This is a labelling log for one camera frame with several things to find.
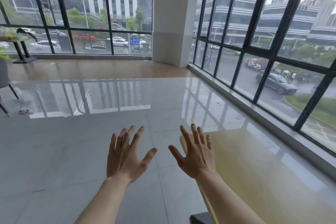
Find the pillar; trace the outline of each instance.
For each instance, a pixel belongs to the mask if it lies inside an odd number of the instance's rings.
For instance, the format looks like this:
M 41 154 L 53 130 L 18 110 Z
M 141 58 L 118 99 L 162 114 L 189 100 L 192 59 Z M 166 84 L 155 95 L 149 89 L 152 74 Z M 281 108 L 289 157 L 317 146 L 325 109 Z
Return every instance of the pillar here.
M 152 60 L 189 63 L 197 0 L 153 0 Z

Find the gray chair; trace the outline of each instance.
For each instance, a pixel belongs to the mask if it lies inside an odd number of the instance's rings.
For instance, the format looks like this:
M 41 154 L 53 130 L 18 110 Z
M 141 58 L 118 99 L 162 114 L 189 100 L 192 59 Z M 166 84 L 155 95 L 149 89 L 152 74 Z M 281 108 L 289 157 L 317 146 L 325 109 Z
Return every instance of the gray chair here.
M 8 68 L 6 61 L 0 58 L 0 89 L 9 86 L 10 89 L 13 91 L 15 97 L 19 99 L 18 95 L 16 94 L 15 90 L 10 84 L 9 77 L 8 77 Z M 8 116 L 8 111 L 0 102 L 0 109 L 4 111 L 4 113 Z

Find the car windshield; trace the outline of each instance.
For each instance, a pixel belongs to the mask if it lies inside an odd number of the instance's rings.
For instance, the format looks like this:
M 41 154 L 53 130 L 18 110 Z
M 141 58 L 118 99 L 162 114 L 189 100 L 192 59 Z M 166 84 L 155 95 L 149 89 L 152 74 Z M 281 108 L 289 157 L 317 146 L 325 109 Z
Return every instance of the car windshield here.
M 278 81 L 279 81 L 279 82 L 283 82 L 283 83 L 288 83 L 288 82 L 286 81 L 286 79 L 283 78 L 283 77 L 278 77 Z

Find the finger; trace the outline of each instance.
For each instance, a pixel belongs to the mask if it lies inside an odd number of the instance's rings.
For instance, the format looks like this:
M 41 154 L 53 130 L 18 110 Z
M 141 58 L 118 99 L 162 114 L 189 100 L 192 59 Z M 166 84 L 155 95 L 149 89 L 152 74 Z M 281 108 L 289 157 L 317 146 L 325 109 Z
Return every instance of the finger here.
M 147 168 L 151 160 L 154 158 L 156 152 L 158 150 L 156 148 L 152 148 L 147 152 L 146 156 L 141 160 L 141 163 Z
M 110 143 L 110 150 L 108 151 L 108 155 L 112 154 L 116 148 L 116 141 L 117 141 L 117 135 L 113 133 Z
M 194 136 L 195 144 L 199 144 L 200 143 L 200 135 L 198 134 L 198 131 L 196 129 L 195 124 L 191 124 L 191 132 L 192 132 L 192 135 Z
M 171 154 L 176 159 L 177 164 L 179 166 L 181 166 L 183 164 L 183 156 L 181 155 L 181 153 L 179 152 L 179 150 L 176 149 L 176 147 L 174 145 L 168 146 L 168 149 L 170 150 Z
M 191 140 L 190 140 L 190 135 L 187 132 L 187 130 L 183 127 L 183 125 L 180 126 L 180 130 L 184 137 L 185 144 L 187 145 L 187 152 L 188 152 L 193 148 L 193 144 L 191 143 Z
M 201 129 L 201 127 L 198 127 L 197 131 L 199 134 L 199 139 L 201 141 L 201 144 L 205 144 L 204 134 L 203 134 L 203 130 Z
M 123 128 L 123 130 L 120 132 L 120 135 L 118 136 L 118 139 L 117 139 L 117 145 L 115 146 L 115 149 L 119 149 L 123 143 L 123 140 L 124 140 L 124 135 L 126 133 L 127 129 L 126 128 Z
M 212 142 L 211 142 L 211 138 L 209 135 L 207 135 L 207 146 L 208 149 L 211 150 L 212 149 Z
M 132 125 L 124 135 L 123 146 L 129 145 L 129 139 L 131 138 L 133 132 L 134 132 L 134 126 Z
M 140 137 L 142 136 L 142 134 L 144 133 L 145 127 L 141 126 L 140 129 L 138 130 L 138 132 L 136 132 L 136 134 L 133 137 L 131 146 L 137 148 L 138 147 L 138 143 L 140 140 Z

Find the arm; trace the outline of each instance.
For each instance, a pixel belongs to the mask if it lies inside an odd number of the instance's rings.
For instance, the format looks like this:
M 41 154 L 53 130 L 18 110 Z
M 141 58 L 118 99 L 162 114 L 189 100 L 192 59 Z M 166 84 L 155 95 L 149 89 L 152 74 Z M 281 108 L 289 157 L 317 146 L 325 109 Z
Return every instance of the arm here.
M 194 142 L 183 126 L 181 132 L 187 145 L 185 158 L 173 146 L 169 150 L 177 160 L 179 167 L 191 178 L 196 179 L 209 200 L 219 223 L 264 224 L 264 222 L 245 204 L 215 171 L 211 139 L 206 139 L 202 129 L 191 125 Z
M 129 144 L 133 131 L 134 126 L 128 131 L 124 128 L 118 139 L 116 134 L 112 135 L 107 157 L 107 179 L 75 224 L 114 224 L 128 184 L 134 182 L 146 171 L 157 152 L 156 148 L 151 149 L 140 161 L 137 156 L 137 146 L 144 127 L 139 129 L 132 143 Z

